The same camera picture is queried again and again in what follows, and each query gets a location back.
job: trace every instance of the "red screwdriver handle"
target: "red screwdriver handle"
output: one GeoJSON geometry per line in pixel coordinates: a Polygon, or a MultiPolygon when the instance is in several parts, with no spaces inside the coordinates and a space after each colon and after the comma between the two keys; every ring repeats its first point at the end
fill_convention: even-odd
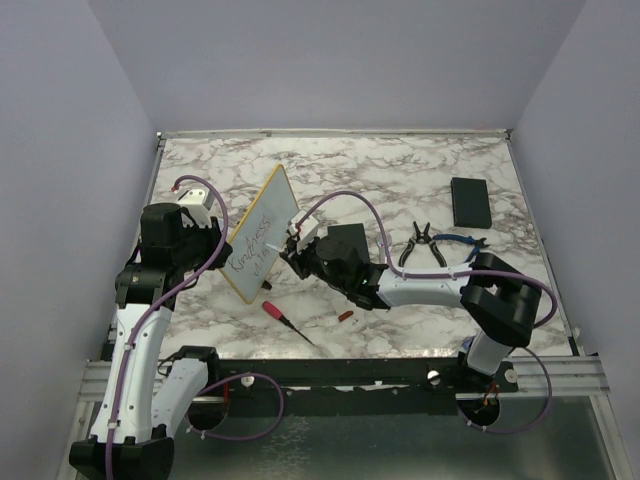
{"type": "Polygon", "coordinates": [[[262,302],[262,308],[264,311],[271,315],[276,320],[280,320],[284,315],[278,308],[271,302],[262,302]]]}

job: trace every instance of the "pliers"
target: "pliers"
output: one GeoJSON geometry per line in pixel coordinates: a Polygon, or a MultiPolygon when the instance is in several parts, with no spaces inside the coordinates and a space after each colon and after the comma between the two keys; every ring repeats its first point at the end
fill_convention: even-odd
{"type": "Polygon", "coordinates": [[[411,255],[411,252],[413,252],[413,249],[416,246],[416,243],[419,243],[422,245],[425,245],[425,244],[429,245],[429,248],[431,249],[431,253],[433,253],[433,256],[436,257],[436,260],[438,260],[438,264],[441,267],[447,266],[447,261],[444,259],[444,257],[442,256],[442,253],[440,253],[440,250],[436,245],[436,242],[435,242],[436,238],[435,237],[432,238],[431,235],[429,235],[430,226],[431,226],[431,223],[427,223],[427,226],[424,227],[424,230],[420,231],[418,224],[416,222],[413,222],[413,229],[415,230],[415,233],[409,239],[407,246],[404,247],[404,251],[402,252],[402,255],[400,255],[399,265],[401,267],[404,267],[404,264],[407,262],[409,255],[411,255]]]}
{"type": "Polygon", "coordinates": [[[479,240],[476,240],[475,238],[469,236],[469,237],[464,237],[462,235],[455,235],[453,233],[440,233],[438,235],[434,235],[433,236],[433,240],[435,241],[440,241],[440,240],[452,240],[454,242],[460,242],[460,243],[465,243],[467,245],[473,245],[473,250],[471,250],[471,253],[469,254],[469,256],[467,257],[467,259],[464,261],[464,263],[470,262],[471,260],[473,260],[475,258],[475,256],[480,253],[480,249],[481,248],[487,248],[489,246],[489,244],[485,243],[486,237],[480,238],[479,240]]]}

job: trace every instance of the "black box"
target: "black box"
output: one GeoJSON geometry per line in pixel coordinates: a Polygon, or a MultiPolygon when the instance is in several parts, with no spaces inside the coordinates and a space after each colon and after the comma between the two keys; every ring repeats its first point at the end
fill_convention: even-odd
{"type": "Polygon", "coordinates": [[[456,227],[491,228],[489,192],[485,180],[453,177],[453,224],[456,227]]]}

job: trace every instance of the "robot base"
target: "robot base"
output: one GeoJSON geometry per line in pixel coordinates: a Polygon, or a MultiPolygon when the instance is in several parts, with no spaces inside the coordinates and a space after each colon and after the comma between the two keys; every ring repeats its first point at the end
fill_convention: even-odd
{"type": "MultiPolygon", "coordinates": [[[[106,478],[105,444],[95,439],[75,442],[69,463],[89,480],[106,478]]],[[[148,442],[113,446],[114,478],[118,480],[167,480],[173,466],[173,438],[152,438],[148,442]]]]}

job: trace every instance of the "blue pliers handle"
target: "blue pliers handle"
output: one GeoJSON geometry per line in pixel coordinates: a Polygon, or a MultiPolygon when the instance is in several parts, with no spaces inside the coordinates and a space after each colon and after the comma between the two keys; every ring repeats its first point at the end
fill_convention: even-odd
{"type": "Polygon", "coordinates": [[[456,235],[456,234],[453,234],[453,233],[440,233],[438,235],[434,235],[432,238],[435,241],[451,240],[451,241],[454,241],[454,242],[464,243],[466,245],[473,245],[473,250],[471,250],[471,253],[467,257],[467,259],[464,261],[465,263],[470,262],[471,260],[473,260],[475,258],[475,256],[478,253],[480,253],[480,249],[481,248],[486,248],[486,247],[489,246],[487,243],[485,243],[485,240],[486,240],[485,237],[476,240],[475,238],[473,238],[471,236],[465,237],[463,235],[456,235]]]}

